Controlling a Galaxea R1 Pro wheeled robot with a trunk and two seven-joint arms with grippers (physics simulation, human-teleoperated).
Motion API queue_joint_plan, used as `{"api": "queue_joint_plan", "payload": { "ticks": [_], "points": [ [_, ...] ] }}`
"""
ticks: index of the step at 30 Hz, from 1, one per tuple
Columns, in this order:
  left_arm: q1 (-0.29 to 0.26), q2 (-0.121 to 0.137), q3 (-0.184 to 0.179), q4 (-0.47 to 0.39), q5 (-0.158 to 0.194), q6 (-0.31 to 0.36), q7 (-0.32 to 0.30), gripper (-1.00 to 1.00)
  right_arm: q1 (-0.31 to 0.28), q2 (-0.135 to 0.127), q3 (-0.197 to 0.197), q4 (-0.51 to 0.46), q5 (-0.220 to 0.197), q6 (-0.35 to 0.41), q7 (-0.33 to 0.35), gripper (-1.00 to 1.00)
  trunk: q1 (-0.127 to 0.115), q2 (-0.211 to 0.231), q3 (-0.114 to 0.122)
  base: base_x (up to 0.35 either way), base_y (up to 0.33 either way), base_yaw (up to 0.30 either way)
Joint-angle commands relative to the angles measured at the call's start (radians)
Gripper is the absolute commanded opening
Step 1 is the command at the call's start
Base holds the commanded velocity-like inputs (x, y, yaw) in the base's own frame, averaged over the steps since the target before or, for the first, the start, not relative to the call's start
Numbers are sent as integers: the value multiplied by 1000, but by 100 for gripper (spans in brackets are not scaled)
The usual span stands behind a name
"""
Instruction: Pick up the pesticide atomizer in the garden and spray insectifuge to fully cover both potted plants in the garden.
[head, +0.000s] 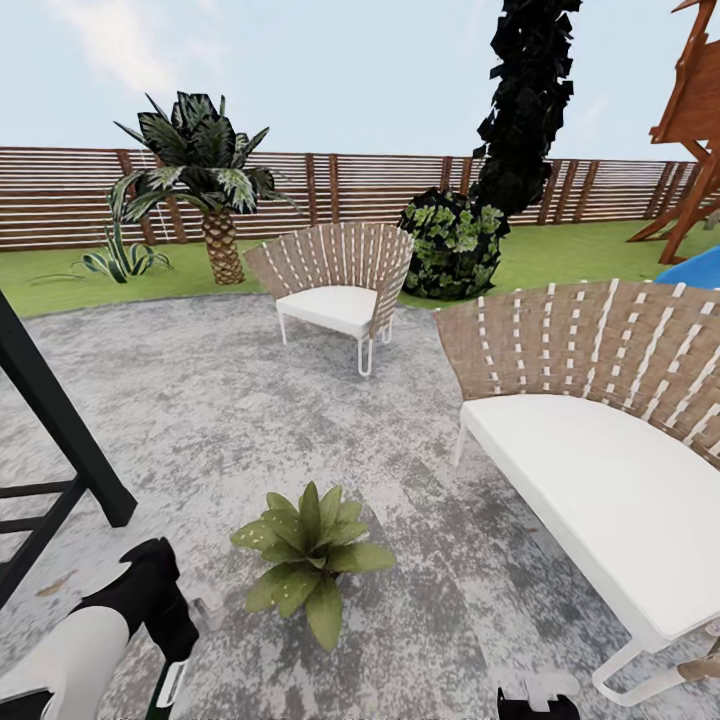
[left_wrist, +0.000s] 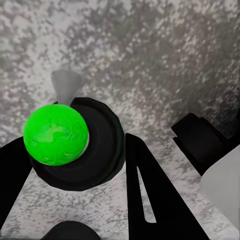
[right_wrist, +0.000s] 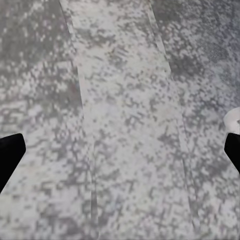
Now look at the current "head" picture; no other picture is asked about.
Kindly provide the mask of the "insectifuge atomizer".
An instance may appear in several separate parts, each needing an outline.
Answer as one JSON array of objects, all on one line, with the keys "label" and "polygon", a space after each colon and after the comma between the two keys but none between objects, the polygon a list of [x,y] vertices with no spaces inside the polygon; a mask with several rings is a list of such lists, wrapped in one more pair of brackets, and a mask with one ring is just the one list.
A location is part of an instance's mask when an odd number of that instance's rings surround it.
[{"label": "insectifuge atomizer", "polygon": [[189,663],[188,657],[184,659],[178,658],[175,660],[175,663],[165,663],[161,675],[159,675],[159,681],[157,681],[153,698],[151,699],[151,705],[149,705],[149,709],[147,709],[145,720],[169,719],[187,663]]}]

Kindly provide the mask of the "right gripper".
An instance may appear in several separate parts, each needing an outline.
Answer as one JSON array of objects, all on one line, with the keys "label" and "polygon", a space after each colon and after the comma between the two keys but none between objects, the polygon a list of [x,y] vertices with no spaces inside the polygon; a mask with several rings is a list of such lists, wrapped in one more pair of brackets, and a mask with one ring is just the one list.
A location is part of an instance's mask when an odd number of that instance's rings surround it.
[{"label": "right gripper", "polygon": [[528,701],[505,699],[502,687],[497,693],[499,720],[581,720],[577,705],[568,696],[558,696],[559,701],[547,701],[549,713],[533,713]]}]

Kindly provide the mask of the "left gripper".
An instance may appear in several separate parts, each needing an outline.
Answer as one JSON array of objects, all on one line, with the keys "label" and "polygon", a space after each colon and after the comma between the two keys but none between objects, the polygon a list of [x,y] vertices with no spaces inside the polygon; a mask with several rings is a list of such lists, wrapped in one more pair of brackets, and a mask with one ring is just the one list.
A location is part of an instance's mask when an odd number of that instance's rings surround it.
[{"label": "left gripper", "polygon": [[199,639],[198,626],[193,625],[181,592],[165,613],[153,619],[146,618],[144,623],[153,643],[161,647],[169,664],[190,654],[191,647]]}]

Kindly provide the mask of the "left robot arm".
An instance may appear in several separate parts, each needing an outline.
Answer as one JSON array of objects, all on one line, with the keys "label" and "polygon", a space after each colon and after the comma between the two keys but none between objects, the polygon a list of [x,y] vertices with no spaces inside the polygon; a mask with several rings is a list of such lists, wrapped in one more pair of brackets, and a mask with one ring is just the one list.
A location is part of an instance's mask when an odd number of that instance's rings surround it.
[{"label": "left robot arm", "polygon": [[223,602],[207,583],[181,593],[175,555],[166,537],[153,537],[91,581],[76,610],[0,678],[0,720],[95,720],[141,623],[169,664],[199,639],[195,611],[220,629]]}]

